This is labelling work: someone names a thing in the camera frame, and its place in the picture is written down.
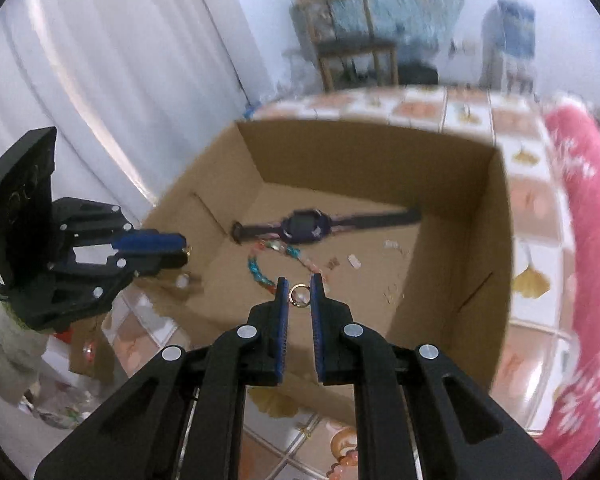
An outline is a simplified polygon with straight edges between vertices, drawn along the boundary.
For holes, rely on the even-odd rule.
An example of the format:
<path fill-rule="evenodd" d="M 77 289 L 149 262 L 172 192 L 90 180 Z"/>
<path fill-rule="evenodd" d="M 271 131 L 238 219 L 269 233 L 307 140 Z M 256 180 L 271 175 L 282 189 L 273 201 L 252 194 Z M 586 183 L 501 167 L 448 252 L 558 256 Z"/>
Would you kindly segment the pink strap smart watch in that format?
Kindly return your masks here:
<path fill-rule="evenodd" d="M 385 214 L 355 214 L 330 216 L 318 209 L 293 211 L 279 222 L 245 226 L 235 221 L 230 237 L 237 243 L 250 240 L 280 240 L 285 244 L 314 244 L 329 235 L 354 230 L 376 230 L 412 226 L 422 221 L 417 208 L 408 208 Z"/>

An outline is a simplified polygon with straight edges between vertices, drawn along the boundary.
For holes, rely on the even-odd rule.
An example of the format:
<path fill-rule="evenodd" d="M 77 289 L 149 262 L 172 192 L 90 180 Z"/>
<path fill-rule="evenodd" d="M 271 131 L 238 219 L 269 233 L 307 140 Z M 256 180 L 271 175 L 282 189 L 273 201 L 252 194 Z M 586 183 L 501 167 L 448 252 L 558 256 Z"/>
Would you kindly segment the ginkgo pattern tablecloth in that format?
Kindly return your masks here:
<path fill-rule="evenodd" d="M 321 386 L 309 284 L 402 347 L 435 344 L 541 437 L 577 357 L 574 249 L 540 114 L 523 99 L 406 88 L 280 102 L 228 126 L 146 226 L 185 235 L 106 327 L 125 373 L 202 347 L 289 284 L 283 385 L 249 393 L 242 475 L 347 463 L 353 391 Z"/>

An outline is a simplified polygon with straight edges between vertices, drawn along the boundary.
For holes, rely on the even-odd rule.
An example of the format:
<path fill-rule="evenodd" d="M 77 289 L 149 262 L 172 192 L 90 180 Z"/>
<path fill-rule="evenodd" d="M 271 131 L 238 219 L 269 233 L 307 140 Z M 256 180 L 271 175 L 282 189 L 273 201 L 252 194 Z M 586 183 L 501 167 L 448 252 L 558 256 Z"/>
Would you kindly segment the brown cardboard box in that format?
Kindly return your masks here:
<path fill-rule="evenodd" d="M 410 207 L 422 213 L 414 226 L 340 232 L 306 246 L 306 256 L 356 322 L 403 348 L 435 344 L 489 389 L 512 279 L 501 153 L 484 141 L 371 122 L 227 127 L 145 219 L 148 228 L 186 237 L 189 289 L 171 290 L 170 271 L 125 289 L 105 322 L 114 352 L 133 374 L 165 344 L 211 344 L 268 300 L 248 269 L 250 245 L 230 238 L 235 221 Z"/>

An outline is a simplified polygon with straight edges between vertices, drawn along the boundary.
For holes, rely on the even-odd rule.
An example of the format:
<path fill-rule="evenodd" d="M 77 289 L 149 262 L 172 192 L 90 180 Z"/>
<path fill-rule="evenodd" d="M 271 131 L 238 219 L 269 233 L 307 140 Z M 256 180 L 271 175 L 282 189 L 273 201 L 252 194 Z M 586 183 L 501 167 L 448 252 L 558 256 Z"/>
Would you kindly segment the white curtain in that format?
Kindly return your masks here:
<path fill-rule="evenodd" d="M 142 221 L 228 124 L 272 92 L 238 0 L 6 0 L 0 156 L 57 131 L 55 196 Z"/>

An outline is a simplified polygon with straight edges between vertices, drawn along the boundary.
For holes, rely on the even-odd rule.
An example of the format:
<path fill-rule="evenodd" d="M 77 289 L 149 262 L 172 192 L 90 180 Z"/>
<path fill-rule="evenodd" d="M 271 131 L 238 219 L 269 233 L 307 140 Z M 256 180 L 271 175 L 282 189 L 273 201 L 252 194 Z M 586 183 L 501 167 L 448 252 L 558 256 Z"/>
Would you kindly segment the wooden chair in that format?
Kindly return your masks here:
<path fill-rule="evenodd" d="M 373 58 L 376 81 L 383 86 L 380 56 L 388 55 L 389 81 L 393 86 L 399 84 L 398 44 L 396 40 L 381 37 L 375 29 L 370 0 L 360 0 L 364 15 L 363 30 L 345 30 L 337 25 L 334 4 L 344 0 L 296 0 L 294 6 L 301 12 L 306 22 L 317 67 L 326 92 L 336 89 L 330 63 L 333 60 L 343 62 L 358 56 L 370 55 Z"/>

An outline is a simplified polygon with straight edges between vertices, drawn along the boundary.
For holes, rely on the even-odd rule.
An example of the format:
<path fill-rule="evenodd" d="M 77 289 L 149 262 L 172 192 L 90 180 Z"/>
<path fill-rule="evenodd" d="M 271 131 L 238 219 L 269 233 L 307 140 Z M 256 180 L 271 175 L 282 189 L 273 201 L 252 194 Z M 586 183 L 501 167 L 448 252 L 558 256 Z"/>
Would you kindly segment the black trash bin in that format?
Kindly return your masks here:
<path fill-rule="evenodd" d="M 439 83 L 438 71 L 434 66 L 422 63 L 400 63 L 398 65 L 399 84 L 402 86 L 436 86 Z"/>

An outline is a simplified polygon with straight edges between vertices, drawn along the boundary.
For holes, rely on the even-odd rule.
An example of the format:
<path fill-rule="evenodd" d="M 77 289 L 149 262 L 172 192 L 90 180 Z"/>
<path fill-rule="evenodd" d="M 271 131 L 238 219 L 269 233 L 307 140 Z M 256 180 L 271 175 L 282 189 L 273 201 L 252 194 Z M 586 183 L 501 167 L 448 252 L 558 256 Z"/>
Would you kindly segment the pink floral blanket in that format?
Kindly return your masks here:
<path fill-rule="evenodd" d="M 600 126 L 586 105 L 573 98 L 550 107 L 544 122 L 571 214 L 573 329 L 580 358 L 538 441 L 569 479 L 600 442 Z"/>

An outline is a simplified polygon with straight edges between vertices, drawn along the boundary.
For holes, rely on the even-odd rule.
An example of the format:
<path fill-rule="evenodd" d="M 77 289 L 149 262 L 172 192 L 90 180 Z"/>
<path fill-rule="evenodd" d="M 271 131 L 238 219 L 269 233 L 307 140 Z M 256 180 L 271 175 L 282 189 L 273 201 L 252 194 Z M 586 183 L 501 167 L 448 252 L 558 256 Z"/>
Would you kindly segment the water dispenser with bottle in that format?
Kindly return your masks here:
<path fill-rule="evenodd" d="M 480 86 L 532 94 L 535 83 L 535 8 L 522 0 L 496 0 L 482 20 Z"/>

